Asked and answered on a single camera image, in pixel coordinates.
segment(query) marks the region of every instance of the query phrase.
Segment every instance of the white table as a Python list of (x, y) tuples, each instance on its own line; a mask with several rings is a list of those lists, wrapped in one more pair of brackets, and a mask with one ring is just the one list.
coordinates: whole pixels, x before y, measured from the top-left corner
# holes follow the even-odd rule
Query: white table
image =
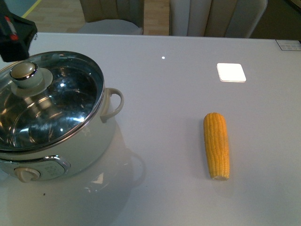
[[(300, 51), (275, 40), (39, 33), (30, 53), (54, 50), (94, 59), (125, 105), (86, 171), (28, 184), (1, 172), (1, 226), (301, 225)], [(246, 82), (221, 82), (217, 63), (241, 64)], [(208, 175), (209, 112), (227, 120), (228, 181)]]

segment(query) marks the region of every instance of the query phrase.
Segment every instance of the yellow corn kernel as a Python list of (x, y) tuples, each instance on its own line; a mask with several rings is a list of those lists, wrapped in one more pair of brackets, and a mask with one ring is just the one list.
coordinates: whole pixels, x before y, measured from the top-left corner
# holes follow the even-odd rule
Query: yellow corn kernel
[(210, 177), (227, 180), (230, 174), (230, 160), (226, 120), (219, 113), (209, 113), (205, 116), (203, 125)]

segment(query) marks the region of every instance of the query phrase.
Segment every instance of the chair backrest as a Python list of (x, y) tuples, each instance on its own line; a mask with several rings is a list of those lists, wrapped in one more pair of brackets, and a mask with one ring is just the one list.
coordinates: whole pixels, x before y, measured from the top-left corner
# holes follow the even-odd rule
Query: chair backrest
[(80, 0), (86, 22), (120, 19), (143, 27), (144, 0)]
[[(268, 0), (207, 0), (202, 8), (197, 2), (190, 0), (187, 36), (249, 38)], [(200, 15), (202, 23), (196, 20)]]
[(267, 5), (268, 0), (238, 0), (225, 37), (249, 38)]

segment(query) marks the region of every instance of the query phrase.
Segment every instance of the electric cooking pot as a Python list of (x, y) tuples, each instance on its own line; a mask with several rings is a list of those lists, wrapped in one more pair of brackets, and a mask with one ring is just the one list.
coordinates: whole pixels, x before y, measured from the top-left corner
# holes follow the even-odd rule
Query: electric cooking pot
[[(120, 96), (112, 110), (110, 97)], [(0, 168), (22, 182), (71, 176), (109, 146), (123, 107), (96, 62), (80, 53), (34, 55), (0, 71)]]

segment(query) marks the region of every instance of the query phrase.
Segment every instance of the gray chair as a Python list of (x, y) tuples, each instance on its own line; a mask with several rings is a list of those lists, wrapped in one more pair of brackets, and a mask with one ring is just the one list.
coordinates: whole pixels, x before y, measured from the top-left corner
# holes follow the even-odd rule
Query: gray chair
[[(206, 0), (200, 5), (199, 0), (190, 0), (187, 36), (249, 38), (267, 3), (268, 0)], [(203, 19), (198, 21), (200, 12)]]
[(78, 33), (143, 34), (144, 0), (80, 0), (85, 25)]

